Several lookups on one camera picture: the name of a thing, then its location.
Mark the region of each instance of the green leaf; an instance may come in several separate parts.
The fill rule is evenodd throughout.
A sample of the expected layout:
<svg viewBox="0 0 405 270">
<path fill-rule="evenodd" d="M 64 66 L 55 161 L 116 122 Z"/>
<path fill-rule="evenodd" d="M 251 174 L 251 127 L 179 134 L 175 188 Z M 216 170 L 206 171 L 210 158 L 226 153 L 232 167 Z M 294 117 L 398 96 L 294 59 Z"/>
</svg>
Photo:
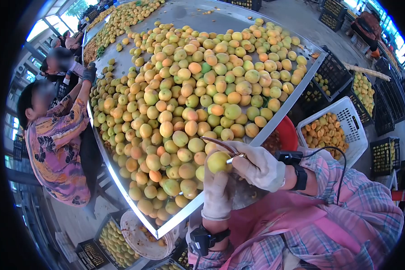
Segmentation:
<svg viewBox="0 0 405 270">
<path fill-rule="evenodd" d="M 263 97 L 263 108 L 267 108 L 267 106 L 268 106 L 268 104 L 269 104 L 269 100 L 270 100 L 270 98 L 268 99 L 268 98 L 266 98 L 266 97 Z"/>
</svg>

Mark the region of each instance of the floral blouse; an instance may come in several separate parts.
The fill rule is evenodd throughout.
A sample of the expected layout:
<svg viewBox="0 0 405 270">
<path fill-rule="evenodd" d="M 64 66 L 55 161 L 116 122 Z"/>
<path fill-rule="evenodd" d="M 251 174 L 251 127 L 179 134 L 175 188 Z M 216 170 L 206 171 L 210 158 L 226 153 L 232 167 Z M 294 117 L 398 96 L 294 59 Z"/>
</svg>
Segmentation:
<svg viewBox="0 0 405 270">
<path fill-rule="evenodd" d="M 54 108 L 31 122 L 25 131 L 34 175 L 57 200 L 76 207 L 85 206 L 90 191 L 81 167 L 80 133 L 88 122 L 87 105 L 69 95 Z"/>
</svg>

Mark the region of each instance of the air conditioner unit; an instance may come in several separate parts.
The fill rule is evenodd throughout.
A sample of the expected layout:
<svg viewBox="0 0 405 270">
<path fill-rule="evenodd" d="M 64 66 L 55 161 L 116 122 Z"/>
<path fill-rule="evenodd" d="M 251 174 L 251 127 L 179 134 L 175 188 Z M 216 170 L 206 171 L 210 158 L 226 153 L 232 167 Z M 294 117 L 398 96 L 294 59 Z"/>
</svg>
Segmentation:
<svg viewBox="0 0 405 270">
<path fill-rule="evenodd" d="M 21 78 L 22 73 L 24 72 L 25 66 L 24 64 L 19 65 L 17 68 L 15 68 L 15 77 L 18 79 Z"/>
</svg>

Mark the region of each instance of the white bucket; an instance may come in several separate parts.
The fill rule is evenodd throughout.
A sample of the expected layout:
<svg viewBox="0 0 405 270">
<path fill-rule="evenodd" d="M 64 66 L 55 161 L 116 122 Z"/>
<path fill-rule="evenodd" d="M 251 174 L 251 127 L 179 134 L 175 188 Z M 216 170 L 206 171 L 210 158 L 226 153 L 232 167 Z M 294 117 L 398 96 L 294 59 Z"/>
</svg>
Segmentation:
<svg viewBox="0 0 405 270">
<path fill-rule="evenodd" d="M 173 252 L 174 243 L 180 234 L 180 225 L 162 237 L 166 244 L 163 247 L 159 246 L 157 242 L 150 242 L 144 232 L 140 230 L 140 226 L 143 224 L 133 211 L 124 213 L 120 220 L 123 237 L 136 253 L 150 260 L 161 260 Z"/>
</svg>

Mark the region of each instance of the wrist strap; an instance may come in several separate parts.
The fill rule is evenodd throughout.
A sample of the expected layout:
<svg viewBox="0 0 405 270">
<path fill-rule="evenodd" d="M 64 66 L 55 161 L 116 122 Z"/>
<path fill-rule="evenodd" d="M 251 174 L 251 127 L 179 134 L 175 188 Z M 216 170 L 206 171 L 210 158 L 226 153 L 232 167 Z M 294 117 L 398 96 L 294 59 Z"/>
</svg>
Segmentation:
<svg viewBox="0 0 405 270">
<path fill-rule="evenodd" d="M 297 176 L 295 186 L 290 189 L 291 191 L 303 191 L 306 189 L 306 183 L 308 182 L 308 174 L 304 171 L 303 167 L 297 163 L 292 164 Z"/>
</svg>

